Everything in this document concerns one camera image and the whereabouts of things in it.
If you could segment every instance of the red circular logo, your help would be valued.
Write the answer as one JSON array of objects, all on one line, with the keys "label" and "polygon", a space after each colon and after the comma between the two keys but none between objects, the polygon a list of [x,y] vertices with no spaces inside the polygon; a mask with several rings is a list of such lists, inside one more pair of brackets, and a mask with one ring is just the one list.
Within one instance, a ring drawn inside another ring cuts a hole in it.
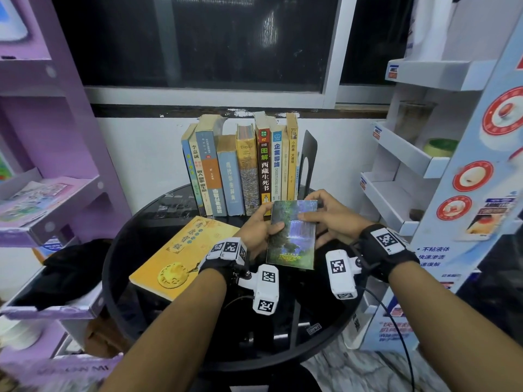
[{"label": "red circular logo", "polygon": [[523,125],[523,87],[506,91],[488,106],[483,115],[483,131],[506,135]]},{"label": "red circular logo", "polygon": [[472,200],[465,195],[458,195],[456,197],[448,198],[442,203],[436,211],[436,216],[440,220],[456,220],[472,207]]},{"label": "red circular logo", "polygon": [[465,165],[454,176],[452,185],[461,192],[474,191],[481,187],[494,174],[494,166],[488,161],[475,161]]}]

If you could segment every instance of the cable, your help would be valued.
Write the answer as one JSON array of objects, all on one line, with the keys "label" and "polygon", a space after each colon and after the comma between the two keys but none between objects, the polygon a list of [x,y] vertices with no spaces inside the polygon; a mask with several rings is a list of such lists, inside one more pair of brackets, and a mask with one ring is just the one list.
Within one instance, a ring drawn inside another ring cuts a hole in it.
[{"label": "cable", "polygon": [[415,384],[414,384],[414,371],[412,370],[412,363],[411,363],[411,357],[409,356],[409,351],[407,350],[407,345],[405,345],[405,341],[403,340],[403,336],[401,335],[401,331],[400,331],[400,328],[397,326],[396,324],[396,321],[394,320],[394,318],[392,317],[391,313],[389,312],[389,310],[387,309],[387,307],[385,307],[385,304],[382,303],[382,301],[376,296],[376,294],[374,294],[373,292],[371,292],[369,289],[367,289],[366,287],[361,287],[361,286],[357,286],[356,289],[358,290],[365,290],[367,293],[369,293],[372,297],[374,297],[376,299],[376,301],[378,303],[380,303],[380,305],[383,307],[383,309],[385,310],[385,313],[387,314],[387,316],[391,319],[392,323],[394,324],[394,327],[396,328],[397,330],[397,333],[400,335],[400,340],[401,340],[401,343],[403,344],[403,349],[405,350],[405,355],[407,355],[407,362],[409,363],[409,371],[411,372],[411,386],[412,386],[412,392],[416,392],[416,387],[415,387]]},{"label": "cable", "polygon": [[241,296],[241,297],[237,297],[237,298],[235,298],[234,300],[229,301],[229,302],[226,304],[226,306],[224,306],[223,309],[225,310],[225,309],[226,309],[228,306],[230,306],[232,303],[234,303],[234,302],[237,301],[237,300],[241,300],[242,298],[250,298],[251,300],[254,300],[254,296]]}]

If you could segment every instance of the dark window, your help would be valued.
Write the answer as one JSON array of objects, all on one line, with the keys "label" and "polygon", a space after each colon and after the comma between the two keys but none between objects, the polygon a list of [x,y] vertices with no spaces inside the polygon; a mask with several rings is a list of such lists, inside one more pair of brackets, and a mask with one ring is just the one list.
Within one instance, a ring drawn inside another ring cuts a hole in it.
[{"label": "dark window", "polygon": [[53,0],[84,85],[321,92],[338,0]]},{"label": "dark window", "polygon": [[357,0],[340,84],[393,84],[391,59],[405,55],[413,0]]}]

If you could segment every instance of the window frame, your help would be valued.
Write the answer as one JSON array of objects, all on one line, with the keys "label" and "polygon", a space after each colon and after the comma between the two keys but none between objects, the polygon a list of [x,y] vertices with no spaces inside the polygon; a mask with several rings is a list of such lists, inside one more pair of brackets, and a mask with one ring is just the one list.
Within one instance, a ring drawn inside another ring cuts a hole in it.
[{"label": "window frame", "polygon": [[87,97],[91,103],[102,105],[333,109],[337,102],[389,104],[393,91],[391,87],[386,85],[340,85],[339,83],[356,1],[338,0],[327,71],[321,93],[86,86]]}]

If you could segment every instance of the glass tabletop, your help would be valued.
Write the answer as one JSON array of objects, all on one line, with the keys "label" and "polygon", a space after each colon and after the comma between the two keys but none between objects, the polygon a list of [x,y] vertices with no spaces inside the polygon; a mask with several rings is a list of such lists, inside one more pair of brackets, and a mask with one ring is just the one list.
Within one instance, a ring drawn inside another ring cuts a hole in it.
[{"label": "glass tabletop", "polygon": [[[129,283],[129,275],[197,215],[191,187],[183,186],[144,207],[115,238],[102,275],[104,298],[111,316],[131,341],[138,339],[169,302]],[[216,219],[241,227],[248,217]],[[229,288],[203,369],[255,370],[303,361],[332,341],[360,301],[340,301],[330,291],[325,253],[336,249],[352,254],[349,246],[332,241],[316,250],[314,270],[278,265],[280,298],[271,316],[252,310],[251,290]],[[256,272],[263,262],[265,253],[251,260],[250,270]],[[357,283],[364,286],[366,278],[358,275]]]}]

